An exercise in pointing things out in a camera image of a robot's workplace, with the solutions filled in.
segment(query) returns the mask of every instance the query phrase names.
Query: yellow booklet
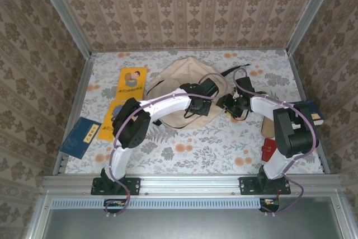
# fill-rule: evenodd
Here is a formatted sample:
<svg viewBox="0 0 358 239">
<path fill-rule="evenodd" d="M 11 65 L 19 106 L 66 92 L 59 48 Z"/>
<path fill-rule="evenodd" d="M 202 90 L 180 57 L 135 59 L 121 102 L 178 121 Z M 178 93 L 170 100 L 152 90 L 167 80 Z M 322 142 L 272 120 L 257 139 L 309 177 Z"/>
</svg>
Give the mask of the yellow booklet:
<svg viewBox="0 0 358 239">
<path fill-rule="evenodd" d="M 146 67 L 122 68 L 116 100 L 128 100 L 131 97 L 141 100 L 143 98 L 146 76 Z"/>
<path fill-rule="evenodd" d="M 125 101 L 112 101 L 110 108 L 105 116 L 100 132 L 98 133 L 98 139 L 113 141 L 113 126 L 112 122 L 116 118 L 117 114 L 123 107 Z"/>
</svg>

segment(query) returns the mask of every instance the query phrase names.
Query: blue notebook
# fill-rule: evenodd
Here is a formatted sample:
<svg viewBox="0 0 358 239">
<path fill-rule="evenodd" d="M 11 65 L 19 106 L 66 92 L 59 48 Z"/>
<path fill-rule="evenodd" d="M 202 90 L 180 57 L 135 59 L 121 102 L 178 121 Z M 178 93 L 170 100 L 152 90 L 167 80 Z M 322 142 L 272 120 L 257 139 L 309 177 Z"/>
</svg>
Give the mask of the blue notebook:
<svg viewBox="0 0 358 239">
<path fill-rule="evenodd" d="M 322 113 L 320 112 L 320 110 L 317 108 L 317 106 L 315 105 L 315 103 L 312 100 L 308 100 L 308 101 L 301 101 L 301 102 L 293 102 L 292 104 L 305 104 L 307 105 L 307 107 L 309 108 L 310 112 L 311 112 L 311 117 L 313 120 L 314 125 L 319 126 L 322 125 L 324 122 L 324 117 L 322 115 Z"/>
<path fill-rule="evenodd" d="M 101 123 L 80 117 L 60 147 L 60 151 L 82 159 Z"/>
</svg>

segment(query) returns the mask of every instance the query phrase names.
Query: canvas tote bag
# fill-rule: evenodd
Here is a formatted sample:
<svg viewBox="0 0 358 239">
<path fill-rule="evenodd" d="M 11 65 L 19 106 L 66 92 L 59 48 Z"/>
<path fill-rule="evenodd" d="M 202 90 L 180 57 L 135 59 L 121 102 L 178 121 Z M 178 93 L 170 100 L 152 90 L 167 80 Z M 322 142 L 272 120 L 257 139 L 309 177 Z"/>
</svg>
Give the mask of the canvas tote bag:
<svg viewBox="0 0 358 239">
<path fill-rule="evenodd" d="M 235 70 L 235 67 L 223 72 L 222 75 L 226 76 L 229 72 Z M 147 99 L 154 99 L 163 95 L 166 95 L 180 87 L 185 83 L 198 83 L 199 80 L 208 73 L 219 73 L 215 68 L 206 65 L 194 57 L 188 57 L 186 59 L 180 59 L 173 62 L 165 70 L 149 83 L 149 90 L 147 92 Z M 215 95 L 221 95 L 225 91 L 225 82 L 218 76 L 208 76 L 215 82 L 219 89 L 219 92 Z M 227 93 L 232 93 L 233 87 L 231 83 L 228 84 Z M 216 116 L 218 116 L 223 109 L 216 106 L 216 100 L 211 103 L 208 116 L 192 115 L 185 110 L 176 111 L 160 118 L 160 122 L 165 126 L 172 129 L 197 129 L 205 126 L 211 122 Z"/>
</svg>

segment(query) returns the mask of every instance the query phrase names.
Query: floral mat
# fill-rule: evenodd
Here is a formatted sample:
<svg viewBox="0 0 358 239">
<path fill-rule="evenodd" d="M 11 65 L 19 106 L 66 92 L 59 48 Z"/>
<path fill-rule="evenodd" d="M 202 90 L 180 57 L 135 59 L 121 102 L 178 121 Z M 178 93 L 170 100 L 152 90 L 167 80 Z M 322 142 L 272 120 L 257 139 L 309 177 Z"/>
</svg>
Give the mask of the floral mat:
<svg viewBox="0 0 358 239">
<path fill-rule="evenodd" d="M 114 100 L 122 67 L 147 67 L 149 81 L 177 59 L 196 57 L 222 72 L 242 64 L 256 91 L 266 91 L 279 100 L 299 101 L 299 92 L 284 50 L 237 51 L 146 51 L 98 53 L 95 59 L 81 116 L 103 122 Z M 232 75 L 227 77 L 233 83 Z M 256 174 L 261 160 L 263 116 L 249 113 L 247 120 L 235 121 L 222 113 L 203 128 L 176 131 L 151 124 L 144 142 L 134 149 L 127 174 Z M 69 158 L 67 174 L 100 173 L 107 164 L 112 142 L 95 138 L 82 160 Z M 292 174 L 322 173 L 316 152 L 298 161 Z"/>
</svg>

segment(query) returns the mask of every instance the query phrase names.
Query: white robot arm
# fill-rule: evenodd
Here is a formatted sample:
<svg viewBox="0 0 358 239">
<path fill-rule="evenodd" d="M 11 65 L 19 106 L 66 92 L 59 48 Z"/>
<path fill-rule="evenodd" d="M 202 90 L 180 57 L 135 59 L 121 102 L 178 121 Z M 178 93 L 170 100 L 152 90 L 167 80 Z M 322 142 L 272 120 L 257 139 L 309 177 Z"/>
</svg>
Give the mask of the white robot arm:
<svg viewBox="0 0 358 239">
<path fill-rule="evenodd" d="M 162 99 L 165 96 L 176 96 L 179 93 L 186 93 L 183 89 L 177 89 L 167 95 L 161 96 L 156 99 L 152 100 L 146 100 L 146 101 L 139 101 L 140 106 L 144 106 L 146 104 L 151 104 L 153 101 Z M 170 113 L 173 113 L 178 110 L 186 110 L 189 107 L 189 104 L 191 102 L 191 99 L 189 96 L 179 96 L 179 97 L 173 97 L 170 99 L 166 99 L 164 101 L 161 101 L 159 103 L 156 103 L 154 105 L 148 106 L 143 109 L 146 113 L 149 113 L 150 116 L 150 122 L 154 122 L 161 117 L 168 115 Z M 130 155 L 133 151 L 133 148 L 122 148 L 119 147 L 116 149 L 113 161 L 112 161 L 112 173 L 116 179 L 121 179 L 125 176 L 125 169 L 128 163 L 128 160 L 130 158 Z M 112 177 L 110 176 L 109 172 L 109 165 L 105 167 L 106 175 L 112 180 Z"/>
<path fill-rule="evenodd" d="M 250 91 L 255 91 L 248 77 L 242 78 L 242 84 Z M 195 88 L 198 85 L 186 84 L 184 86 L 186 87 L 181 86 L 177 90 L 153 100 L 127 100 L 113 122 L 114 134 L 117 134 L 124 121 L 128 119 L 133 111 L 139 110 L 140 107 L 143 107 L 143 109 L 136 114 L 135 119 L 132 118 L 128 121 L 119 136 L 117 136 L 118 140 L 116 143 L 120 143 L 121 147 L 118 147 L 114 152 L 111 164 L 105 167 L 104 171 L 107 182 L 115 181 L 113 177 L 117 180 L 125 177 L 126 165 L 133 148 L 141 144 L 144 140 L 151 122 L 178 110 L 187 110 L 199 115 L 208 114 L 211 105 L 210 101 L 198 97 L 184 96 L 187 93 L 193 93 L 191 88 Z M 225 108 L 226 111 L 232 115 L 240 115 L 244 109 L 248 109 L 274 121 L 277 150 L 259 171 L 258 178 L 259 181 L 261 180 L 263 182 L 263 185 L 268 181 L 281 179 L 292 164 L 292 160 L 309 152 L 311 149 L 313 143 L 311 132 L 308 130 L 306 124 L 290 109 L 284 108 L 267 98 L 248 94 L 244 94 L 242 97 L 236 99 L 234 99 L 232 95 L 226 95 L 221 98 L 221 100 L 221 102 L 220 100 L 218 101 L 218 105 L 222 105 L 222 108 Z M 308 108 L 305 106 L 300 107 L 300 105 L 295 105 L 295 107 L 299 109 L 313 125 Z M 300 128 L 294 130 L 292 122 L 298 124 Z"/>
</svg>

